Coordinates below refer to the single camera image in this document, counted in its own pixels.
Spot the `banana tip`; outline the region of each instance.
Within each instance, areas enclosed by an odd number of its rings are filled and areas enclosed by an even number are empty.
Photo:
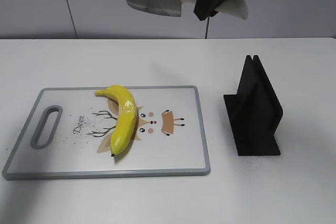
[[[97,90],[95,91],[95,95],[103,95],[104,90]]]

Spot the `handle hole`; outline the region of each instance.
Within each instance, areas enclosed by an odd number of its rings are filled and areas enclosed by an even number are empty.
[[[30,145],[34,149],[47,147],[54,138],[54,134],[62,115],[62,107],[53,105],[46,108],[38,122]]]
[[[46,124],[43,127],[40,137],[37,139],[36,144],[38,146],[44,145],[48,142],[51,131],[53,130],[53,126],[56,122],[56,118],[58,115],[58,111],[52,111],[47,118]]]

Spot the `white cutting board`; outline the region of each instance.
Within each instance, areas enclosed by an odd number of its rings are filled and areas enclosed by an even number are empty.
[[[114,158],[109,128],[117,123],[118,109],[107,98],[95,97],[98,89],[102,88],[43,89],[5,165],[4,177],[176,176],[210,171],[196,87],[128,87],[139,111],[138,128],[128,152]],[[62,108],[54,137],[46,147],[33,148],[40,118],[52,105]],[[58,113],[49,115],[39,145],[47,142]]]

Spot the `black knife holder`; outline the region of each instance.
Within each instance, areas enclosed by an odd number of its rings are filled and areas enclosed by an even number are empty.
[[[283,111],[257,55],[246,56],[237,94],[224,95],[239,156],[280,155],[274,138]]]

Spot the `gray cutting board rim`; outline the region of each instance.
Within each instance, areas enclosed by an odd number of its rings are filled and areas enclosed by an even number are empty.
[[[195,101],[197,106],[197,114],[199,120],[199,129],[202,138],[204,168],[172,168],[172,169],[141,169],[141,170],[104,170],[104,171],[84,171],[84,172],[48,172],[48,173],[9,173],[9,166],[14,155],[20,145],[22,137],[30,123],[30,119],[34,115],[36,107],[45,91],[55,90],[98,90],[106,87],[83,87],[83,88],[44,88],[40,91],[34,106],[24,124],[24,127],[13,147],[12,152],[2,171],[6,180],[23,180],[23,179],[75,179],[75,178],[114,178],[114,177],[148,177],[148,176],[189,176],[189,175],[207,175],[210,172],[209,156],[206,145],[203,118],[201,112],[200,99],[196,86],[139,86],[126,87],[127,89],[193,89],[195,92]]]

